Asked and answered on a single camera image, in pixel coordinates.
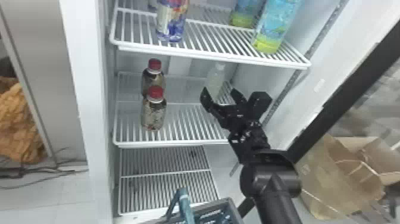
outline refrigerator shelf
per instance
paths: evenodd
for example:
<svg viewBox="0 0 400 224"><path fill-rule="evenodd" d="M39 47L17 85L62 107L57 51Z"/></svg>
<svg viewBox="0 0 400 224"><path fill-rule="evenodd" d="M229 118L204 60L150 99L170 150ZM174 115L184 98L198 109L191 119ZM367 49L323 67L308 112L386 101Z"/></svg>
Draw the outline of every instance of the refrigerator shelf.
<svg viewBox="0 0 400 224"><path fill-rule="evenodd" d="M142 221L148 213L161 217L175 191L184 186L194 206L219 199L202 147L121 150L120 215L136 215Z"/></svg>
<svg viewBox="0 0 400 224"><path fill-rule="evenodd" d="M188 146L227 143L226 131L199 102L205 79L165 75L167 112L158 131L141 126L142 95L140 74L119 72L113 142L119 148ZM233 104L226 82L217 100Z"/></svg>
<svg viewBox="0 0 400 224"><path fill-rule="evenodd" d="M145 2L115 2L110 42L119 50L301 70L311 66L310 61L286 41L274 54L258 52L250 44L254 30L229 26L230 10L210 5L189 8L181 42L161 42L155 34L157 15L145 10Z"/></svg>

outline tiled floor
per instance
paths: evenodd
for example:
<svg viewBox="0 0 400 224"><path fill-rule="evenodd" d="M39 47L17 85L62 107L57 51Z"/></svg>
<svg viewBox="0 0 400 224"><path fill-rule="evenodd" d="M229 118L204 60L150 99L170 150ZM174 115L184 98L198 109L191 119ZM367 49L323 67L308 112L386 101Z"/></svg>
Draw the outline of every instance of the tiled floor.
<svg viewBox="0 0 400 224"><path fill-rule="evenodd" d="M82 170L87 167L71 167L71 169ZM23 181L1 180L0 186L14 186L48 176L48 174L35 174L26 176ZM24 188L0 190L0 223L96 223L95 204L88 172Z"/></svg>

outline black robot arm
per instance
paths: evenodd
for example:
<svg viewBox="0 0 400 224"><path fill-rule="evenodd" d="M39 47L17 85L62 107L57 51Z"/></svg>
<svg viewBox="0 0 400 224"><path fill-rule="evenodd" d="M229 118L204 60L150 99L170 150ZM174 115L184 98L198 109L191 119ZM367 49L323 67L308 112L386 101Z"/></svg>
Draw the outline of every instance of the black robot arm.
<svg viewBox="0 0 400 224"><path fill-rule="evenodd" d="M255 205L263 224L301 224L292 198L301 192L301 181L286 151L272 150L262 129L260 117L272 102L265 92L253 92L250 99L231 91L236 105L213 102L204 88L200 102L222 128L227 129L229 144L240 164L240 188L246 196L240 208L247 212Z"/></svg>

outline orange bag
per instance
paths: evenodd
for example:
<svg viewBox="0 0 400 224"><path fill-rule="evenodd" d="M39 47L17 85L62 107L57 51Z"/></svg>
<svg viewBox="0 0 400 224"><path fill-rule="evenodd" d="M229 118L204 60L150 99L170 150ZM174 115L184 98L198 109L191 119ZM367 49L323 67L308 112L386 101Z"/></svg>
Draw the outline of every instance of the orange bag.
<svg viewBox="0 0 400 224"><path fill-rule="evenodd" d="M23 163L38 163L46 152L21 85L0 76L0 155Z"/></svg>

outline white refrigerator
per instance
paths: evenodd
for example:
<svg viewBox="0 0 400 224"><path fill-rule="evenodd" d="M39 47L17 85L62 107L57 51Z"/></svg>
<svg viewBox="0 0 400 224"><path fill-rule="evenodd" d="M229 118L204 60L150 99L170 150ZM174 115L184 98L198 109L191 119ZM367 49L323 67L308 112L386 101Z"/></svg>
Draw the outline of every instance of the white refrigerator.
<svg viewBox="0 0 400 224"><path fill-rule="evenodd" d="M273 105L261 122L271 147L298 146L300 157L316 141L306 144L310 125L400 19L396 0L305 0L278 52L262 54L249 44L253 29L228 25L235 4L192 0L183 40L169 44L158 41L145 0L60 0L98 223L159 218L180 186L194 204L244 200L227 133L198 100L216 61L227 64L218 102L231 104L232 88L267 92ZM140 126L140 74L150 58L161 60L167 82L157 132ZM318 223L294 202L304 223ZM257 211L244 221L259 222Z"/></svg>

